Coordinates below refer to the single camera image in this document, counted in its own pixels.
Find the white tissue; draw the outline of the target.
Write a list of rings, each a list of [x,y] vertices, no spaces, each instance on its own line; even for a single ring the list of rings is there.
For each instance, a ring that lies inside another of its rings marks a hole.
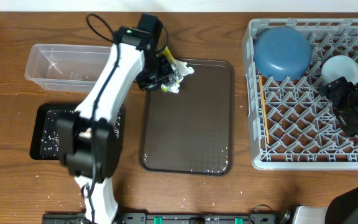
[[[183,77],[193,74],[195,72],[192,67],[188,66],[187,62],[175,60],[175,64],[176,64],[176,68],[177,68],[177,74],[179,74]]]

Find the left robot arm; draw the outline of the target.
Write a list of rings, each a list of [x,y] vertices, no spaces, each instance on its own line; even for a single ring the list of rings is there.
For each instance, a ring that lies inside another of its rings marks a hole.
[[[158,49],[162,21],[142,14],[137,27],[112,30],[110,55],[94,87],[74,112],[57,119],[59,160],[75,178],[85,198],[85,220],[112,223],[118,211],[112,176],[121,143],[116,120],[129,88],[156,90],[173,78],[173,69]]]

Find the wooden chopstick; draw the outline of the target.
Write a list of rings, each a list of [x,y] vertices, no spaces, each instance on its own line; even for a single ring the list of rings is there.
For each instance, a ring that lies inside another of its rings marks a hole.
[[[264,127],[265,127],[265,137],[266,137],[265,142],[269,145],[270,144],[269,127],[267,124],[267,114],[266,114],[266,107],[265,107],[265,95],[264,95],[264,86],[263,86],[262,75],[259,75],[259,85],[260,85],[260,95],[261,95],[261,102],[262,102],[263,117],[264,117]]]

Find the large blue plate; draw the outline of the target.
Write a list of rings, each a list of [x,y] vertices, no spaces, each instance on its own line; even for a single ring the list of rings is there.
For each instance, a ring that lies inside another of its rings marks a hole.
[[[264,31],[254,44],[255,67],[263,76],[297,80],[311,63],[312,50],[306,37],[290,27]]]

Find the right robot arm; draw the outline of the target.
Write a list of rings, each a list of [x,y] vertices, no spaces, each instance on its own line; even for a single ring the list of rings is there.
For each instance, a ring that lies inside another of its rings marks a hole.
[[[358,80],[352,82],[341,75],[319,91],[331,103],[345,137],[358,137]],[[358,146],[351,151],[358,161]],[[358,223],[358,186],[334,197],[326,207],[294,204],[277,223]]]

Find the foil snack wrapper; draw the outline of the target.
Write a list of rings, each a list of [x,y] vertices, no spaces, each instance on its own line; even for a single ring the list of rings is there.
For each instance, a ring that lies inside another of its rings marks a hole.
[[[161,89],[164,92],[179,93],[180,82],[185,76],[186,62],[174,59],[168,47],[165,47],[159,56],[166,56],[170,68],[173,69],[173,75],[168,76],[166,84],[161,84]]]

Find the small light blue bowl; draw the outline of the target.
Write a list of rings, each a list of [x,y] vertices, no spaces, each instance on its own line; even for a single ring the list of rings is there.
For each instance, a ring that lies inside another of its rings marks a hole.
[[[358,83],[358,63],[344,55],[331,57],[323,64],[321,76],[323,85],[327,85],[341,77],[355,85]]]

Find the pile of white rice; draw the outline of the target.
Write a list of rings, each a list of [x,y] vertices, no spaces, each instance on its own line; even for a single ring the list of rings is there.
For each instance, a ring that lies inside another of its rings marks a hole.
[[[59,160],[62,149],[57,131],[57,121],[74,114],[73,110],[58,108],[39,108],[35,119],[34,132],[30,145],[30,157],[34,160]],[[74,146],[90,152],[91,125],[87,119],[78,118],[75,124]]]

